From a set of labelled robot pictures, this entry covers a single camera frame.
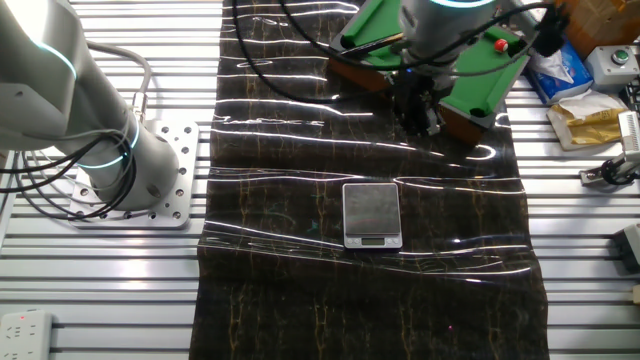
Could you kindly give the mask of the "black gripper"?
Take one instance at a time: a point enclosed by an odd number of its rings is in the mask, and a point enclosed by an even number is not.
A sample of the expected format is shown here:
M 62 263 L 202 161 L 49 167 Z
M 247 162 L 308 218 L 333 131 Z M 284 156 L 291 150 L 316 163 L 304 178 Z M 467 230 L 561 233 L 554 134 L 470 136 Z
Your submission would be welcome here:
M 434 136 L 441 132 L 441 117 L 430 101 L 418 101 L 415 125 L 411 101 L 406 97 L 425 94 L 432 98 L 442 97 L 439 74 L 421 72 L 412 68 L 397 72 L 398 97 L 395 98 L 395 115 L 407 133 L 416 133 L 418 130 L 421 136 Z

